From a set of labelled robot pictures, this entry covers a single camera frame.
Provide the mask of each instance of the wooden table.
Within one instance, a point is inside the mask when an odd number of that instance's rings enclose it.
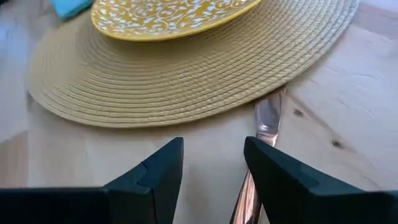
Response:
[[[253,105],[197,122],[114,130],[76,124],[29,98],[46,0],[0,9],[0,187],[103,185],[185,138],[174,223],[228,223],[254,135]],[[288,86],[277,148],[364,190],[398,189],[398,2],[363,0],[333,49]]]

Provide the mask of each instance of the blue cloth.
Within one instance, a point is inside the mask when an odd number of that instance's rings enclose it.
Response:
[[[90,7],[94,0],[51,0],[51,3],[58,16],[67,20]]]

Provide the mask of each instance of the round placemat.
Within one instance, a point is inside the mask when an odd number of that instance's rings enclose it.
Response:
[[[259,98],[330,48],[357,0],[263,0],[201,34],[127,42],[90,13],[51,28],[32,57],[29,91],[53,113],[112,128],[194,121]]]

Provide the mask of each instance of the decorative plate pattern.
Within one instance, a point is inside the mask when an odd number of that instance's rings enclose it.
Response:
[[[201,32],[245,13],[261,0],[97,0],[91,20],[124,40],[164,40]]]

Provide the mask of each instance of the knife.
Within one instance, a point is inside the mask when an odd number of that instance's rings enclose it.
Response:
[[[279,88],[256,103],[256,137],[274,147],[279,132],[280,115],[286,89]],[[261,201],[248,171],[236,201],[230,224],[257,224],[260,217]]]

